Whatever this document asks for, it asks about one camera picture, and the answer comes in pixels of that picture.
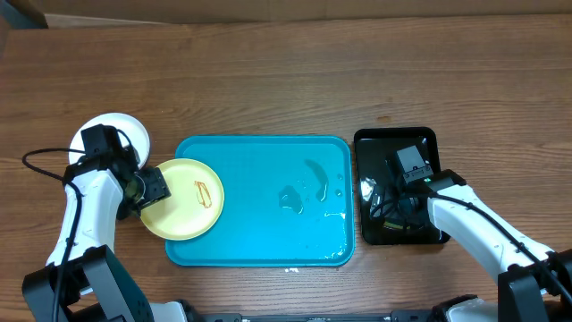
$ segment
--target yellow plate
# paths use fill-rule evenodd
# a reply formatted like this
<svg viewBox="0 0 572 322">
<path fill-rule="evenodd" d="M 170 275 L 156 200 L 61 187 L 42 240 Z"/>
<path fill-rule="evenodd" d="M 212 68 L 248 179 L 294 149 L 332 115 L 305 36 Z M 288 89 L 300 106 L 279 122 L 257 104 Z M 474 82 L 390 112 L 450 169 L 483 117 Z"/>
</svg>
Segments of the yellow plate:
<svg viewBox="0 0 572 322">
<path fill-rule="evenodd" d="M 172 241 L 208 231 L 223 211 L 224 190 L 218 175 L 196 160 L 178 158 L 158 166 L 171 197 L 141 211 L 143 224 Z"/>
</svg>

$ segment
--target blue tray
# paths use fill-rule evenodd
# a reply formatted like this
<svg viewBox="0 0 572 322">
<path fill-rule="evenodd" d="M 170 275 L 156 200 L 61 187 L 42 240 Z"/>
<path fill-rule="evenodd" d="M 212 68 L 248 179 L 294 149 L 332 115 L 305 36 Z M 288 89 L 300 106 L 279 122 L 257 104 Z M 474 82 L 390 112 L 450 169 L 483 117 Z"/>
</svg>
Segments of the blue tray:
<svg viewBox="0 0 572 322">
<path fill-rule="evenodd" d="M 188 241 L 166 242 L 174 263 L 340 266 L 353 254 L 351 158 L 343 140 L 194 136 L 179 145 L 175 157 L 203 162 L 219 175 L 224 207 L 208 232 Z"/>
</svg>

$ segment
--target wooden table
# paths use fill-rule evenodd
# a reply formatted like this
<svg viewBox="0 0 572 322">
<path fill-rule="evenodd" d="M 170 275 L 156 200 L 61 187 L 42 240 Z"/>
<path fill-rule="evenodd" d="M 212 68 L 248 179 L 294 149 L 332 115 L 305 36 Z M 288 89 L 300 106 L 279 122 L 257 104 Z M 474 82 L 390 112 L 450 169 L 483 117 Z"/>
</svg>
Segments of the wooden table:
<svg viewBox="0 0 572 322">
<path fill-rule="evenodd" d="M 60 183 L 21 156 L 67 147 L 98 114 L 140 119 L 151 165 L 199 133 L 351 142 L 361 128 L 429 126 L 444 167 L 516 228 L 566 250 L 571 106 L 569 15 L 11 31 L 0 66 L 0 317 L 31 320 L 21 281 L 44 266 L 65 207 Z M 62 173 L 66 160 L 34 162 Z M 115 245 L 150 301 L 183 298 L 202 312 L 384 312 L 465 293 L 496 300 L 494 282 L 454 241 L 374 247 L 358 234 L 345 266 L 298 272 L 176 267 L 135 219 L 118 224 Z"/>
</svg>

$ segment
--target black container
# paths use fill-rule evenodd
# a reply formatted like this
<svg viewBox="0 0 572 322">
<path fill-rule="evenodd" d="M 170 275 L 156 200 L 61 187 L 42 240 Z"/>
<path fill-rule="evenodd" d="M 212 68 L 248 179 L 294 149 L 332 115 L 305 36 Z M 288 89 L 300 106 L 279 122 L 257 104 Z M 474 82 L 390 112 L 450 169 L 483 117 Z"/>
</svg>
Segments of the black container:
<svg viewBox="0 0 572 322">
<path fill-rule="evenodd" d="M 448 234 L 432 225 L 412 225 L 404 230 L 403 221 L 399 216 L 390 215 L 385 222 L 370 218 L 372 200 L 368 192 L 375 185 L 376 189 L 380 189 L 392 184 L 385 162 L 387 156 L 419 141 L 427 148 L 433 171 L 440 172 L 437 138 L 429 128 L 364 129 L 357 131 L 354 136 L 361 233 L 369 244 L 440 244 L 450 238 Z"/>
</svg>

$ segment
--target cardboard box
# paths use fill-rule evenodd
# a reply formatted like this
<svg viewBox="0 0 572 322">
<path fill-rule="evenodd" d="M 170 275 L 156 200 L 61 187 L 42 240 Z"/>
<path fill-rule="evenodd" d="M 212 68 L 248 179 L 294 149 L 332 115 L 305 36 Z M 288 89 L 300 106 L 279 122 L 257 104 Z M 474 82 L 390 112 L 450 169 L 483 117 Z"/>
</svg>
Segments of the cardboard box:
<svg viewBox="0 0 572 322">
<path fill-rule="evenodd" d="M 42 13 L 164 23 L 572 13 L 568 0 L 30 0 Z"/>
</svg>

